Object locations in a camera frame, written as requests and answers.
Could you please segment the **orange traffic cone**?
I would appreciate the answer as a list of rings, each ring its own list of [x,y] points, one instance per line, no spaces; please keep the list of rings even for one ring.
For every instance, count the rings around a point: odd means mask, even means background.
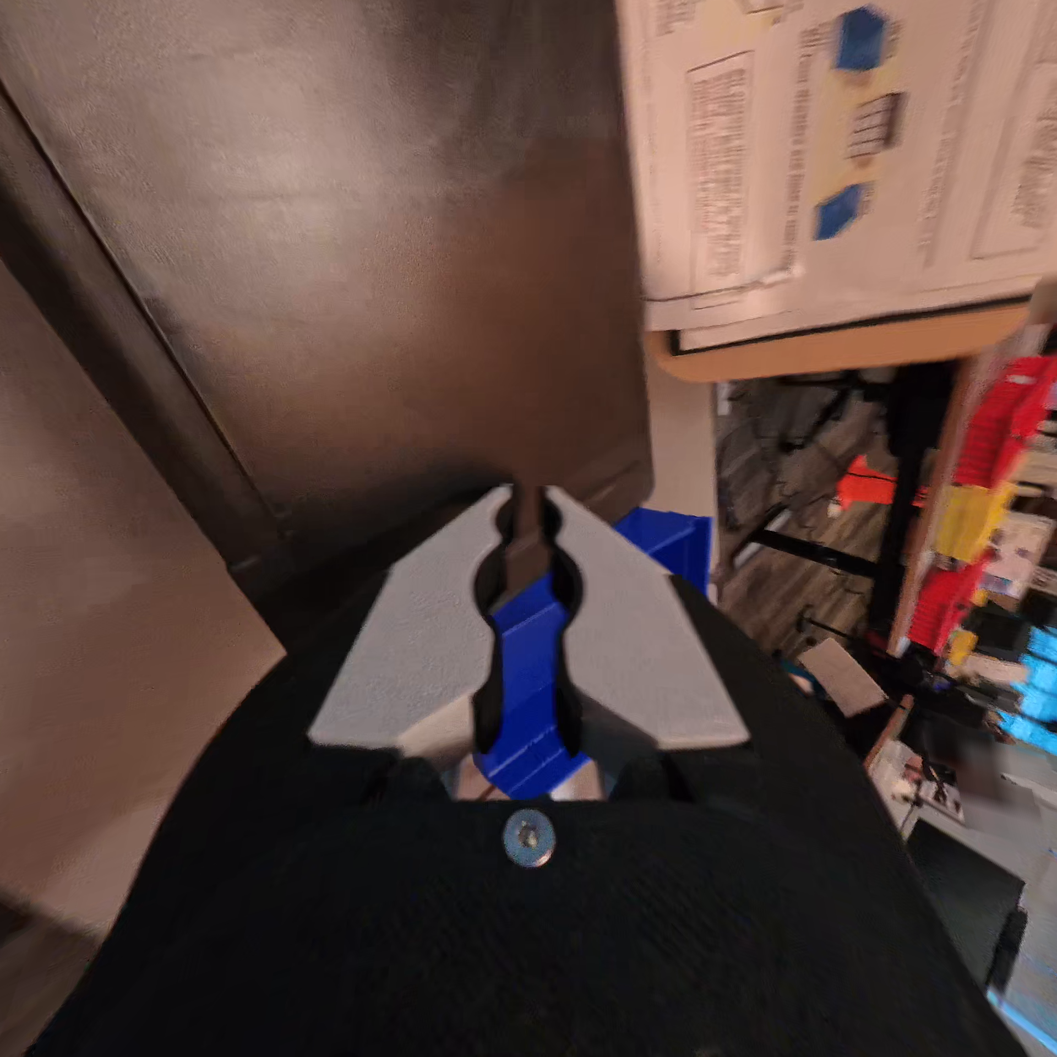
[[[865,456],[858,455],[836,484],[830,514],[838,516],[858,503],[892,506],[896,484],[895,476],[872,468]]]

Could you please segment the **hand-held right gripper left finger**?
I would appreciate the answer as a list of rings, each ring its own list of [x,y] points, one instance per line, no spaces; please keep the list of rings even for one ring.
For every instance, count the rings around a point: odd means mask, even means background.
[[[497,486],[392,565],[310,741],[425,760],[492,749],[504,702],[494,609],[514,515],[513,487]]]

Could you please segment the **long red plastic bin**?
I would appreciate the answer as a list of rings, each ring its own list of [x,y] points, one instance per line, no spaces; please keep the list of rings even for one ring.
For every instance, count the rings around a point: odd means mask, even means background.
[[[1008,361],[969,422],[952,482],[993,492],[1010,475],[1047,416],[1056,381],[1053,355]]]

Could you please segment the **blue plastic bin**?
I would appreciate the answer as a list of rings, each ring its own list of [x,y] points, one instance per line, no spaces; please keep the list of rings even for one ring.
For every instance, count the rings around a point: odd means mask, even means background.
[[[613,528],[668,573],[706,591],[712,519],[674,511],[632,509]],[[504,717],[490,752],[475,757],[486,782],[514,800],[552,794],[588,758],[570,754],[554,717],[557,647],[565,620],[548,573],[494,614],[501,636]]]

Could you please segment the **wooden instruction board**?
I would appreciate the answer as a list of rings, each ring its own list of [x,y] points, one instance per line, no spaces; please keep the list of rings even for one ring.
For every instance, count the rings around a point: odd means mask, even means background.
[[[675,377],[933,361],[1045,311],[1056,3],[615,3]]]

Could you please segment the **small yellow plastic bin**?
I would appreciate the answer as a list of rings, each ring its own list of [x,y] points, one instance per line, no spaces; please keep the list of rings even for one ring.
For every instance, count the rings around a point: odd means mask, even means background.
[[[944,559],[976,563],[1001,525],[1016,484],[1006,481],[996,488],[949,484],[942,493],[942,509],[932,551]]]

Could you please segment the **grey flat sheet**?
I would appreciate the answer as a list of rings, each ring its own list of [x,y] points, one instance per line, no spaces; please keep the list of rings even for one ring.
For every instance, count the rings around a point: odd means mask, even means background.
[[[839,639],[822,639],[798,657],[800,667],[822,688],[845,719],[854,719],[888,702],[870,673]]]

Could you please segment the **grey desk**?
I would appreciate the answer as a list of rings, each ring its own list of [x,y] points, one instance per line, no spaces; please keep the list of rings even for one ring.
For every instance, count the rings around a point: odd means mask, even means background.
[[[2,501],[2,723],[40,759],[2,791],[2,866],[36,896],[156,811],[262,664],[230,585],[101,400],[62,368],[38,501]],[[364,588],[251,690],[146,842],[104,880],[113,932],[35,1055],[733,1055],[694,890],[701,819],[659,783],[544,817],[552,865],[505,850],[512,809],[457,803],[431,750],[309,731],[384,588]],[[29,880],[30,849],[47,856]]]

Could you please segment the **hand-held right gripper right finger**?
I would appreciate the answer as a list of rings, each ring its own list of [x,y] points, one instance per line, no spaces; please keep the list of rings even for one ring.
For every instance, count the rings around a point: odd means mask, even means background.
[[[552,588],[565,613],[554,685],[565,749],[635,759],[747,744],[747,724],[669,572],[563,489],[541,495]]]

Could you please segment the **black storage cabinet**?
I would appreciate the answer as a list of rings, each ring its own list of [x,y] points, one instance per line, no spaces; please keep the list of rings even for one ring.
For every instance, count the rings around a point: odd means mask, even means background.
[[[291,641],[651,492],[614,2],[2,2],[2,263]]]

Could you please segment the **wooden background table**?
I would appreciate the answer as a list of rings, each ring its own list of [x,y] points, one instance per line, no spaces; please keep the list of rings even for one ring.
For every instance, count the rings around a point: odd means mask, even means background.
[[[941,518],[942,493],[947,485],[953,484],[958,457],[973,412],[1008,361],[1030,355],[1055,356],[1055,348],[1051,345],[1054,331],[1054,322],[1026,324],[1013,337],[958,363],[954,389],[951,391],[943,418],[940,444],[932,462],[924,506],[920,511],[917,527],[913,531],[907,554],[904,580],[888,641],[888,652],[892,656],[900,657],[907,649],[917,648],[916,645],[910,644],[906,636],[916,607],[920,586],[929,569],[934,565],[958,568],[963,564],[937,556],[932,551],[932,544]],[[1019,472],[1035,445],[1043,423],[1044,420],[1040,423],[1038,432],[1028,447],[1012,464],[1010,475],[1003,482],[1010,481],[1017,485]]]

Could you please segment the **small red plastic bin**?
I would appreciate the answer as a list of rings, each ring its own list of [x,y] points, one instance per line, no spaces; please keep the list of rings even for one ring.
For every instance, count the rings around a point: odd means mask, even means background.
[[[917,592],[906,638],[932,654],[941,655],[958,626],[970,612],[979,594],[987,559],[954,568],[934,565],[926,573]]]

